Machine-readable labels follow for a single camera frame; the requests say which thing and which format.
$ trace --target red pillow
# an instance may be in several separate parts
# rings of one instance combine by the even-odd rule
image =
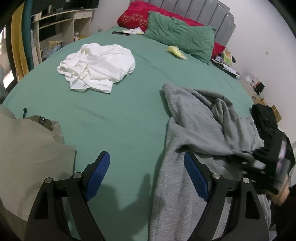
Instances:
[[[214,43],[214,49],[213,49],[213,53],[212,53],[212,58],[216,57],[218,54],[222,53],[223,50],[225,49],[225,46],[218,44],[218,43]]]
[[[142,31],[145,32],[148,26],[149,11],[159,12],[162,15],[177,18],[179,20],[184,21],[189,26],[203,26],[203,24],[198,23],[190,18],[182,17],[181,15],[172,13],[163,8],[154,6],[152,4],[149,4],[143,1],[132,2],[129,5],[128,9],[119,17],[119,19],[117,20],[117,24],[120,27],[128,28],[128,29],[140,27]],[[222,46],[215,42],[212,58],[222,53],[224,49],[225,49],[225,46]]]

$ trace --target gray headboard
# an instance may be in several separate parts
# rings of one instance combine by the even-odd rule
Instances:
[[[215,41],[226,45],[236,25],[229,7],[218,0],[143,0],[217,29]]]

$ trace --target mattress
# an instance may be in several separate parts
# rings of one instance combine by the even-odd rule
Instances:
[[[250,116],[252,100],[240,82],[211,63],[185,54],[175,58],[167,46],[140,35],[111,34],[114,27],[63,47],[26,75],[3,105],[17,118],[41,115],[60,123],[65,143],[77,150],[75,172],[109,152],[110,167],[90,210],[106,240],[147,240],[157,175],[164,155],[170,112],[162,85],[216,91],[227,96],[240,116]],[[132,51],[136,67],[113,85],[111,94],[70,90],[56,70],[83,44],[119,44]]]

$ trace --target smartphone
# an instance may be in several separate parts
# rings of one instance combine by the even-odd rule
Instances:
[[[120,35],[125,35],[125,36],[130,36],[131,35],[131,34],[128,34],[128,33],[117,32],[117,31],[113,31],[112,34],[120,34]]]

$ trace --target silver bolt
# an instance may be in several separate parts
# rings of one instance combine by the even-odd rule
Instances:
[[[76,172],[73,175],[74,178],[80,178],[81,176],[82,176],[81,172]]]
[[[52,181],[52,179],[51,179],[50,177],[48,177],[48,178],[45,179],[44,182],[45,182],[46,184],[49,184],[49,183],[51,183],[51,181]]]
[[[219,173],[213,173],[213,178],[215,179],[219,179],[221,177],[221,175]]]
[[[244,177],[244,178],[242,179],[242,181],[243,181],[244,183],[249,183],[249,182],[250,182],[250,180],[249,180],[248,178],[246,178],[246,177]]]

